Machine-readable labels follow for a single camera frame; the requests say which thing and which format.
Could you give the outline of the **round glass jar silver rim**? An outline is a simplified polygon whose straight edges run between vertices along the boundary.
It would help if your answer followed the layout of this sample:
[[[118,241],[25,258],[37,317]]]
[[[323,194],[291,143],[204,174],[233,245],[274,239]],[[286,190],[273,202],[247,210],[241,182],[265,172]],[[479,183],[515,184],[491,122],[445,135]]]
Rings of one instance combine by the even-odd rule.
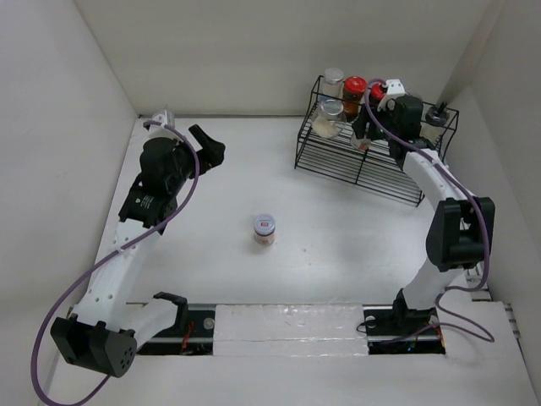
[[[312,130],[323,139],[337,137],[345,128],[344,106],[340,100],[326,99],[312,115]]]

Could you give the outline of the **red-lid orange-label sauce jar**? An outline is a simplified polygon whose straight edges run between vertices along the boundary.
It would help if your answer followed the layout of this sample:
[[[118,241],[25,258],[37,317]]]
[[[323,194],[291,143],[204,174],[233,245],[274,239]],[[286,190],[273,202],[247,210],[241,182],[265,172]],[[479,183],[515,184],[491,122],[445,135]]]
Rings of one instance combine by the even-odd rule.
[[[377,113],[385,109],[385,105],[381,105],[381,101],[385,97],[385,88],[378,82],[370,86],[369,90],[369,109],[373,113]]]

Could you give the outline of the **red-lid dark sauce jar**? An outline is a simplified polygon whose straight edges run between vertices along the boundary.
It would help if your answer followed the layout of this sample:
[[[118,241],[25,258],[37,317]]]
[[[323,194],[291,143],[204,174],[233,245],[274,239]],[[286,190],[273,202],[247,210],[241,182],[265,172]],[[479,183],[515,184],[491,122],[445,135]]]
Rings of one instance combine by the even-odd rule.
[[[360,108],[367,82],[359,76],[347,77],[342,88],[342,105],[348,121],[353,121]]]

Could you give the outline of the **blue-label jar silver lid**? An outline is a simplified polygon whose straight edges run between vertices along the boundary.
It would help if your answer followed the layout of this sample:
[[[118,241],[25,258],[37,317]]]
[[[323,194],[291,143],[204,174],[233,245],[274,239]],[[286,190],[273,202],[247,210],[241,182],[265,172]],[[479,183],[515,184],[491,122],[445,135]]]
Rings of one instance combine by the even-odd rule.
[[[339,68],[328,68],[323,73],[320,81],[318,100],[324,102],[330,99],[338,99],[342,91],[344,73]]]

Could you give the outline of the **black-cap grinder bottle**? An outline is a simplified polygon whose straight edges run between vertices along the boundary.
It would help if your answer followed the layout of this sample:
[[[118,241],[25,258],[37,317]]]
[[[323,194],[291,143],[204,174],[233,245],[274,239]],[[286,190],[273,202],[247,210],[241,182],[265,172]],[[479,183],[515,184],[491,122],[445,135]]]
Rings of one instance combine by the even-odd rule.
[[[424,115],[420,132],[421,137],[429,140],[432,144],[436,144],[445,129],[448,119],[449,112],[445,101],[431,106]]]

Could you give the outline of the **silver-cap shaker bottle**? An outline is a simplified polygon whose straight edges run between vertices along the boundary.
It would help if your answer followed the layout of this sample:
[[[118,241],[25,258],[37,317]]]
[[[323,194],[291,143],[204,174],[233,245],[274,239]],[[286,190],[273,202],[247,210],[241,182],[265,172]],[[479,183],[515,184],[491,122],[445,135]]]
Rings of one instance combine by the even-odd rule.
[[[408,92],[408,95],[419,99],[421,102],[424,100],[419,94],[414,92]]]

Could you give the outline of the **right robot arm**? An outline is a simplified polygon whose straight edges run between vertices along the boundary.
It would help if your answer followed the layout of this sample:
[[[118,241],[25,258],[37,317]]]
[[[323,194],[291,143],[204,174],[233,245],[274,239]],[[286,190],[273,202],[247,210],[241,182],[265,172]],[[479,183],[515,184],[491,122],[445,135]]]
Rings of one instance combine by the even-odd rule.
[[[443,295],[455,289],[461,271],[489,264],[495,203],[466,189],[421,135],[424,104],[416,96],[369,93],[353,122],[353,139],[386,140],[396,165],[422,190],[434,209],[426,242],[427,259],[402,288],[375,327],[389,329],[394,341],[423,332],[436,316]]]

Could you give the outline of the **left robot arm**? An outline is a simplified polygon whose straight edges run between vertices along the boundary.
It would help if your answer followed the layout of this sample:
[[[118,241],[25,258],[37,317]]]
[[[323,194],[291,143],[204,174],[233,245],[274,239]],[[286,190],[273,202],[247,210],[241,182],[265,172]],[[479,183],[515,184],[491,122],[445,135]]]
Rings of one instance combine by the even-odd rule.
[[[128,306],[128,299],[145,258],[186,205],[177,200],[185,182],[198,182],[225,157],[225,145],[197,124],[189,133],[199,150],[168,124],[149,120],[145,128],[151,136],[118,213],[112,258],[96,269],[71,316],[58,317],[51,327],[52,339],[68,364],[106,376],[123,376],[137,351],[157,334],[176,336],[188,327],[188,301],[182,296],[159,292],[138,310]]]

